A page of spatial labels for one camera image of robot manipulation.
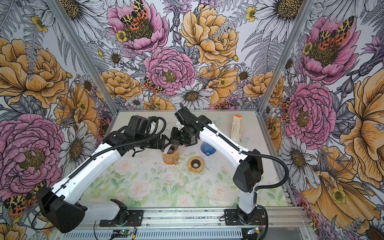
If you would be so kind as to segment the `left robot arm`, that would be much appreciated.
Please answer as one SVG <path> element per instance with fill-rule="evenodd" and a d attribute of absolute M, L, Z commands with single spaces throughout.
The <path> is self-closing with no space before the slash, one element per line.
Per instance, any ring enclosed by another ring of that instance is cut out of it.
<path fill-rule="evenodd" d="M 68 233 L 83 223 L 109 221 L 123 225 L 128 220 L 127 206 L 117 199 L 104 203 L 81 202 L 85 190 L 111 164 L 126 152 L 139 148 L 164 150 L 171 145 L 166 135 L 130 138 L 114 131 L 104 138 L 95 152 L 72 173 L 52 187 L 42 187 L 36 194 L 41 214 L 61 233 Z"/>

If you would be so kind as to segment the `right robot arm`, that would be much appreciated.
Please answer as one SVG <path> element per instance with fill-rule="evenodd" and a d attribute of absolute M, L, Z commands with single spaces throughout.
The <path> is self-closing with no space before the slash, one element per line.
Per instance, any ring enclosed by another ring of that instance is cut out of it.
<path fill-rule="evenodd" d="M 175 116 L 178 126 L 172 129 L 173 144 L 189 147 L 196 145 L 199 140 L 204 141 L 236 168 L 233 182 L 240 190 L 238 219 L 242 224 L 249 225 L 257 211 L 257 188 L 264 173 L 260 152 L 243 148 L 222 133 L 206 116 L 196 117 L 183 105 Z"/>

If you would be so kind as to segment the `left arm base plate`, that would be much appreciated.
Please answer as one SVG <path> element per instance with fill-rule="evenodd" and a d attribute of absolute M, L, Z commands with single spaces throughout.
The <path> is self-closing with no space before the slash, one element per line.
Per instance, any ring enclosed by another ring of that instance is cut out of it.
<path fill-rule="evenodd" d="M 113 220 L 102 220 L 99 223 L 100 227 L 140 227 L 143 220 L 143 210 L 125 210 Z"/>

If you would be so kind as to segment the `coffee filter pack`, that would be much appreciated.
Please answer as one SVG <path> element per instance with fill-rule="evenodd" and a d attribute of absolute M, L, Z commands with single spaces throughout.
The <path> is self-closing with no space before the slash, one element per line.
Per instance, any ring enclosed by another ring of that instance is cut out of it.
<path fill-rule="evenodd" d="M 241 131 L 242 131 L 242 116 L 234 115 L 233 122 L 232 122 L 231 139 L 236 142 L 240 141 Z"/>

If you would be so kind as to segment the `orange glass carafe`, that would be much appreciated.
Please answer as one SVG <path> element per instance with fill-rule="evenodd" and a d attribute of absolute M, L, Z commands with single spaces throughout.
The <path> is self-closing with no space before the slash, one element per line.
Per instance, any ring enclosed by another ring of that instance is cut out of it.
<path fill-rule="evenodd" d="M 179 161 L 179 150 L 172 153 L 163 153 L 163 161 L 168 165 L 177 165 Z"/>

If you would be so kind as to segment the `blue glass dripper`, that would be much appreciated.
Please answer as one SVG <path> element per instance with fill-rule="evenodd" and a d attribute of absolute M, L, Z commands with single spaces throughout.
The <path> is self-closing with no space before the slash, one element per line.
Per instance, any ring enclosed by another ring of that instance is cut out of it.
<path fill-rule="evenodd" d="M 215 152 L 217 151 L 213 146 L 211 146 L 210 144 L 208 144 L 207 142 L 203 142 L 201 144 L 201 151 L 204 155 L 206 155 L 207 157 L 215 154 Z"/>

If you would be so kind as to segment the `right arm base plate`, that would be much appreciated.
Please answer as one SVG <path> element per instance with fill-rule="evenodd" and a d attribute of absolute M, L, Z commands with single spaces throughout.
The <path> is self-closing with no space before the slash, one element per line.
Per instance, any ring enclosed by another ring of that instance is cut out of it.
<path fill-rule="evenodd" d="M 240 208 L 224 209 L 224 220 L 226 226 L 265 226 L 267 224 L 267 213 L 261 206 L 256 207 L 250 214 Z"/>

